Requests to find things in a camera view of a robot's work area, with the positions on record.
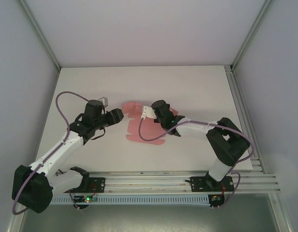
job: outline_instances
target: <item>pink cloth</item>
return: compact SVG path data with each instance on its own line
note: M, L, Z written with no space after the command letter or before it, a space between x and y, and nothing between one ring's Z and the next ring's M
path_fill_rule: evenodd
M126 138L133 142L138 143L145 143L145 144L154 144L154 145L162 145L165 140L164 139L157 139L151 142L146 142L142 140L138 135L138 128L141 120L142 115L142 106L143 103L141 102L134 102L130 101L127 103L124 103L122 105L122 112L123 114L128 113L129 118L133 118L134 120L129 121L128 124L128 133L126 135ZM174 115L178 115L178 111L170 108L170 110L173 112ZM154 119L152 118L146 118L141 125L141 135L143 138L152 139L155 138L162 133L164 133L164 129L160 126L159 123L154 123Z

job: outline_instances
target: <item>white wall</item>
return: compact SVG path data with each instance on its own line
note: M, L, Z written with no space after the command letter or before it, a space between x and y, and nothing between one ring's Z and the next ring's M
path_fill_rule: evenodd
M264 0L27 0L62 67L231 64Z
M33 161L57 72L15 0L0 0L0 232L15 169Z
M298 0L276 0L237 70L265 165L298 231Z

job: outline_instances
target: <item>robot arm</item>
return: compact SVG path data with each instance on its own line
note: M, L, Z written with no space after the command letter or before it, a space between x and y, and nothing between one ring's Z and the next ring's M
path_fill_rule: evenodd
M196 138L207 138L217 156L213 166L206 174L206 184L210 189L214 190L219 182L227 175L232 167L237 163L240 157L249 148L250 143L240 135L223 130L218 127L209 126L209 124L217 124L223 127L231 128L240 131L236 125L228 118L222 118L218 122L209 122L208 125L199 125L194 123L185 123L192 121L185 116L174 116L170 111L170 105L164 100L156 101L151 106L153 112L148 112L145 115L151 116L155 122L161 124L161 127L168 131L172 127L179 125L169 134L175 136L190 136Z
M104 130L105 133L105 127L117 124L123 119L123 113L120 109L105 112L106 104L106 98L103 102L98 100L88 101L85 112L80 114L69 125L70 130L53 148L29 167L20 165L16 169L12 192L13 200L15 200L20 188L34 170L37 171L23 188L18 202L37 213L45 210L53 197L71 188L87 188L89 173L81 168L73 167L59 176L55 176L55 174L76 150L94 137L96 131Z

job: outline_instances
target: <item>white table surface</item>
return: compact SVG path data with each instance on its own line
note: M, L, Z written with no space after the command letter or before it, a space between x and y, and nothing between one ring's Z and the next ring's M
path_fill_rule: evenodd
M67 90L87 99L105 96L109 99L107 110L121 108L128 101L150 105L164 99L179 115L202 121L229 117L241 128L223 66L63 68L37 158L52 148L66 131L55 106L55 97ZM70 123L84 112L85 104L84 100L70 94L59 99ZM167 135L163 145L131 142L126 139L129 120L125 115L119 124L106 128L104 137L89 141L61 169L78 166L89 172L205 171L216 159L207 140ZM251 169L250 160L235 168Z

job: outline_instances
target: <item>floor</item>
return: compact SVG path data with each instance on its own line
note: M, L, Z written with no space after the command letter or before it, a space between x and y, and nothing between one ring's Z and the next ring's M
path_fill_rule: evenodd
M51 205L29 211L21 232L275 232L268 196L237 194L221 210L197 206L103 205L77 212Z

